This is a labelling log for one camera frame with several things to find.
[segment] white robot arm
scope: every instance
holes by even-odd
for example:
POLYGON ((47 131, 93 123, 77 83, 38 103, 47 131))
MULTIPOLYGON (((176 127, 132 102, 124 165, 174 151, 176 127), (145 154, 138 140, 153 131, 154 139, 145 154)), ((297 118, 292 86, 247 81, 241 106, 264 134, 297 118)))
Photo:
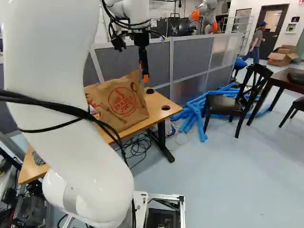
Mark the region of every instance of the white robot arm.
POLYGON ((195 26, 201 26, 197 21, 203 17, 203 24, 205 24, 204 33, 216 33, 218 24, 215 20, 217 0, 203 0, 202 3, 191 13, 189 20, 196 21, 195 26))
MULTIPOLYGON (((149 0, 104 2, 114 15, 138 27, 149 18, 149 0)), ((5 90, 87 110, 83 70, 97 30, 99 4, 1 0, 5 90)), ((43 129, 75 119, 39 106, 7 105, 20 129, 43 129)), ((43 181, 50 203, 96 228, 121 225, 134 194, 133 176, 91 122, 24 135, 51 167, 43 181)))

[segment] trader joe's logo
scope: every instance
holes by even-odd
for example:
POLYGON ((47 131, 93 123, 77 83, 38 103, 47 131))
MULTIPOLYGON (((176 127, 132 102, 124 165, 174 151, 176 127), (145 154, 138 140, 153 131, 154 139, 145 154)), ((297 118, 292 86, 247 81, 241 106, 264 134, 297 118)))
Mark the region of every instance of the trader joe's logo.
POLYGON ((115 88, 110 93, 108 102, 112 110, 120 115, 132 114, 136 109, 135 96, 126 87, 115 88))

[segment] blue stool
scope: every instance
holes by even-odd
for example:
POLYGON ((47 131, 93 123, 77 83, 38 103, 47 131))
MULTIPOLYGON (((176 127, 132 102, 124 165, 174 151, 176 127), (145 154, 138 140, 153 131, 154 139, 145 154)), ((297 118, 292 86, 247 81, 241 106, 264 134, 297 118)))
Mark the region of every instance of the blue stool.
POLYGON ((238 75, 238 71, 241 69, 244 69, 245 67, 247 67, 247 63, 245 61, 243 61, 241 58, 237 57, 236 59, 236 63, 234 65, 234 70, 236 71, 234 74, 234 77, 231 78, 230 83, 238 83, 237 82, 237 75, 238 75))

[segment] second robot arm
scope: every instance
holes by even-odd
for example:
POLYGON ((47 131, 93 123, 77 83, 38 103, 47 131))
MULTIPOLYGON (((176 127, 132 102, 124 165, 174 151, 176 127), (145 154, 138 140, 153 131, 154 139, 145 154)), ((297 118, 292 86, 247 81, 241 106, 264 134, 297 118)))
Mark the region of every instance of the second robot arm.
POLYGON ((203 0, 189 16, 190 21, 199 21, 203 17, 204 34, 216 33, 218 24, 215 20, 217 0, 203 0))

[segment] doorway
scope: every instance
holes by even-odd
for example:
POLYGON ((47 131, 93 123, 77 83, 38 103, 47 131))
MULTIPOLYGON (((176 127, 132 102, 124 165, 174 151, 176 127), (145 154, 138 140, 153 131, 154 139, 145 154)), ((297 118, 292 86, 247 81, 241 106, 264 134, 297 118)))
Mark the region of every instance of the doorway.
POLYGON ((289 4, 262 6, 257 20, 256 28, 264 20, 268 25, 263 32, 263 38, 266 40, 260 46, 260 59, 267 60, 269 54, 273 51, 277 38, 280 34, 289 4))

